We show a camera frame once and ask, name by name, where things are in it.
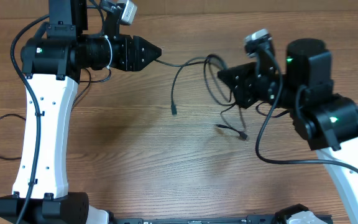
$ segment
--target green led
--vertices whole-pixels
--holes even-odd
[[[287,57],[287,63],[291,63],[291,62],[292,62],[292,60],[293,60],[293,58],[291,58],[291,57]]]
[[[330,117],[329,119],[331,120],[332,123],[335,123],[336,121],[338,121],[338,119],[336,117]]]

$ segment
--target wood grain surface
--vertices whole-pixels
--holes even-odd
[[[0,116],[25,115],[24,86],[11,65],[9,48],[30,21],[0,20]],[[89,19],[90,32],[99,26],[98,17]],[[358,11],[139,16],[122,33],[160,46],[164,61],[184,63],[216,53],[235,66],[251,61],[242,48],[244,36],[263,27],[273,35],[281,66],[292,40],[323,39],[333,53],[335,91],[358,104]],[[34,31],[19,41],[17,58]],[[208,95],[201,71],[196,65],[179,76],[177,116],[170,111],[175,68],[152,63],[137,73],[113,70],[110,81],[92,84],[71,116],[70,191],[87,192],[92,206],[117,217],[240,217],[302,203],[315,213],[332,214],[335,223],[349,223],[323,166],[278,166],[258,160],[254,146],[264,118],[254,108],[243,111],[247,141],[214,127],[222,123],[223,108]],[[93,78],[105,75],[106,71],[93,72]],[[241,129],[238,110],[226,117]],[[23,121],[1,121],[0,154],[20,155],[23,132]],[[261,148],[268,158],[316,158],[288,116],[271,120]],[[19,161],[0,160],[0,196],[11,193],[18,166]]]
[[[296,12],[358,10],[358,0],[132,0],[137,14],[202,14],[229,12]],[[48,0],[0,0],[0,19],[41,17]],[[98,16],[88,10],[89,16]]]

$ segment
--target cable connector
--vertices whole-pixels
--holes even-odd
[[[35,116],[39,116],[39,117],[45,116],[45,112],[44,111],[42,113],[35,112]]]
[[[235,128],[232,128],[232,127],[229,127],[229,126],[226,126],[226,125],[223,125],[223,124],[215,124],[215,126],[218,127],[218,128],[224,128],[224,129],[233,130],[233,131],[239,133],[240,138],[242,138],[243,140],[247,140],[247,138],[248,138],[248,135],[245,132],[239,131],[239,130],[237,130]]]
[[[174,102],[171,103],[171,112],[172,112],[172,115],[178,114],[177,106],[174,104]]]

